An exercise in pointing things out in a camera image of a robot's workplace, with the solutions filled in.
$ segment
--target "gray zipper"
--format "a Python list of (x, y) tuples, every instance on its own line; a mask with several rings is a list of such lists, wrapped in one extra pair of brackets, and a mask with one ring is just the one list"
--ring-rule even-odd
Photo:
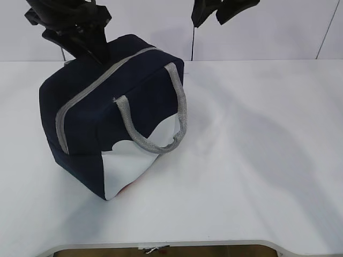
[(58, 138), (58, 142), (61, 145), (61, 148), (63, 152), (66, 154), (69, 154), (68, 149), (68, 143), (66, 141), (65, 133), (64, 133), (64, 118), (66, 113), (78, 102), (80, 102), (83, 98), (85, 98), (88, 94), (90, 94), (93, 90), (95, 90), (99, 85), (101, 85), (106, 79), (108, 79), (114, 72), (116, 72), (122, 65), (124, 65), (127, 61), (130, 59), (136, 57), (137, 55), (140, 55), (144, 52), (150, 51), (150, 50), (159, 50), (156, 47), (149, 47), (145, 48), (139, 52), (137, 52), (134, 55), (131, 55), (125, 59), (122, 59), (121, 61), (114, 64), (110, 69), (108, 69), (103, 75), (100, 76), (95, 82), (93, 82), (90, 86), (82, 90), (80, 93), (78, 93), (74, 98), (72, 98), (70, 101), (68, 101), (65, 105), (63, 105), (55, 118), (55, 125), (56, 125), (56, 134)]

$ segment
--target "gray handle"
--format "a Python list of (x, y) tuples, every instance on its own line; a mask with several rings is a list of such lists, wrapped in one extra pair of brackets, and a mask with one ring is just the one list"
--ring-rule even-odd
[(124, 125), (126, 130), (128, 131), (130, 137), (136, 142), (142, 149), (153, 153), (153, 154), (166, 154), (173, 151), (176, 147), (179, 146), (181, 140), (183, 139), (184, 135), (187, 131), (187, 102), (186, 102), (186, 95), (183, 90), (183, 86), (180, 80), (180, 77), (177, 72), (176, 65), (174, 63), (169, 63), (165, 66), (165, 69), (168, 71), (171, 81), (173, 83), (178, 108), (177, 108), (177, 116), (180, 122), (180, 131), (177, 132), (173, 138), (174, 142), (170, 145), (165, 147), (160, 147), (155, 145), (153, 142), (142, 136), (135, 128), (132, 118), (131, 118), (131, 111), (130, 111), (130, 103), (125, 95), (121, 96), (115, 103), (117, 104), (120, 113), (122, 114), (122, 118), (124, 121)]

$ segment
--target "white tabletop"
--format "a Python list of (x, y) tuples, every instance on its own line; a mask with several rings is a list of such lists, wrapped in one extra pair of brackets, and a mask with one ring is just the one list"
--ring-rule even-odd
[(186, 63), (187, 136), (109, 202), (46, 142), (38, 88), (62, 65), (0, 63), (0, 257), (217, 244), (343, 254), (343, 61)]

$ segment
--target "insulated bag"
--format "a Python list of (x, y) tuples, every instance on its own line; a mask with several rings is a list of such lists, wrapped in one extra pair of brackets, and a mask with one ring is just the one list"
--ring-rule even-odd
[(108, 44), (109, 63), (79, 57), (39, 92), (55, 161), (104, 200), (174, 150), (187, 130), (183, 61), (135, 35)]

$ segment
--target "wooden floor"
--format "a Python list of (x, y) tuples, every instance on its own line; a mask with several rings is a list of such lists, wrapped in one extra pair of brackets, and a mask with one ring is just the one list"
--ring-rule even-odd
[[(54, 257), (144, 257), (144, 251), (127, 249), (65, 250)], [(277, 257), (276, 251), (259, 245), (168, 247), (153, 252), (151, 257)]]

